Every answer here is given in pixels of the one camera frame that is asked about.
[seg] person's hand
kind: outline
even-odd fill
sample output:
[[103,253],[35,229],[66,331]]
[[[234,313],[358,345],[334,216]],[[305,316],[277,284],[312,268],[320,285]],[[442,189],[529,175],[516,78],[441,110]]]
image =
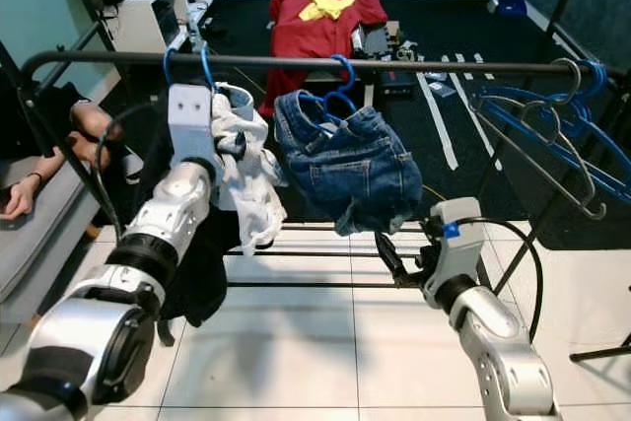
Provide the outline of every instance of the person's hand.
[[3,214],[0,214],[0,219],[13,221],[23,214],[30,214],[33,210],[33,196],[38,185],[39,178],[31,175],[11,186],[11,199],[5,206]]

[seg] black cable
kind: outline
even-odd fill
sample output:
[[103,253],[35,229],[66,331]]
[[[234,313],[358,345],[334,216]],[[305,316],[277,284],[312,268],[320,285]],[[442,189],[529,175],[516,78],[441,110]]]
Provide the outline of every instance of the black cable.
[[536,248],[534,248],[532,242],[528,240],[526,234],[524,234],[510,222],[489,217],[465,217],[463,219],[456,220],[456,224],[459,226],[463,224],[477,223],[495,224],[496,226],[507,228],[509,231],[517,234],[520,239],[524,241],[524,243],[528,247],[528,250],[530,251],[530,254],[532,255],[532,259],[534,260],[534,272],[536,273],[536,295],[534,297],[534,312],[532,313],[532,322],[530,323],[530,330],[528,332],[530,336],[530,343],[532,343],[532,341],[534,340],[534,336],[536,335],[536,329],[539,326],[539,319],[541,318],[541,307],[543,305],[543,265],[541,265],[541,258],[539,258],[539,254],[537,253]]
[[139,110],[144,110],[145,108],[149,108],[151,106],[152,106],[151,104],[137,105],[117,115],[107,125],[104,132],[101,134],[101,137],[99,138],[99,143],[97,144],[97,153],[95,156],[95,164],[93,166],[93,171],[95,172],[97,187],[99,188],[99,191],[101,192],[105,207],[107,208],[105,211],[108,214],[109,218],[111,219],[112,224],[114,225],[114,233],[116,235],[117,244],[120,238],[122,237],[122,224],[120,222],[120,218],[118,217],[118,213],[116,212],[116,209],[114,208],[114,205],[111,202],[109,193],[107,192],[107,190],[105,189],[105,185],[103,184],[103,177],[102,177],[102,170],[101,170],[101,154],[103,152],[103,146],[105,144],[105,140],[116,124],[119,124],[120,121],[126,118],[127,116]]

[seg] person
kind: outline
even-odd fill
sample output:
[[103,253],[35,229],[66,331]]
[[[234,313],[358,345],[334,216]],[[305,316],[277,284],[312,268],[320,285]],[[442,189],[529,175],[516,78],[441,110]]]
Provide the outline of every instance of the person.
[[[50,88],[41,97],[42,113],[49,123],[67,137],[73,152],[79,159],[94,165],[97,141],[111,122],[111,117],[94,102],[79,94],[72,83],[62,88]],[[0,68],[0,113],[3,123],[8,124],[0,133],[0,159],[20,160],[41,155],[35,136],[22,111],[16,88]],[[115,125],[107,140],[120,140],[122,128]],[[64,157],[59,148],[53,148],[50,158],[40,156],[33,169],[22,179],[4,189],[5,198],[0,207],[0,220],[14,220],[33,210],[36,193],[61,168]],[[111,160],[109,150],[104,147],[101,168]]]

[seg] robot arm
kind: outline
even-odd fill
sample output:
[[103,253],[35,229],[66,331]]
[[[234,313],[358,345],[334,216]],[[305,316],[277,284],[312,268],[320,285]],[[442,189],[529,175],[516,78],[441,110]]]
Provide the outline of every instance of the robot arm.
[[418,282],[428,304],[442,308],[459,335],[477,374],[486,419],[561,420],[550,375],[531,347],[526,327],[493,292],[474,281],[484,243],[482,226],[450,224],[479,216],[478,202],[445,201],[431,215],[433,225],[425,229],[433,245],[417,259],[422,268]]
[[210,193],[208,171],[191,162],[158,184],[105,265],[39,322],[20,380],[0,393],[0,421],[78,420],[140,386],[165,289]]

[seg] gray couch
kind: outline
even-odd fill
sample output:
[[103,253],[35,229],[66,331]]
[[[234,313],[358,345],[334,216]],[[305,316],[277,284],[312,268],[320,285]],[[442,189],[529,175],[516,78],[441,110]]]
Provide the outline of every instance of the gray couch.
[[[37,157],[0,161],[0,187],[33,169]],[[31,320],[99,204],[65,163],[16,221],[0,221],[0,321]]]

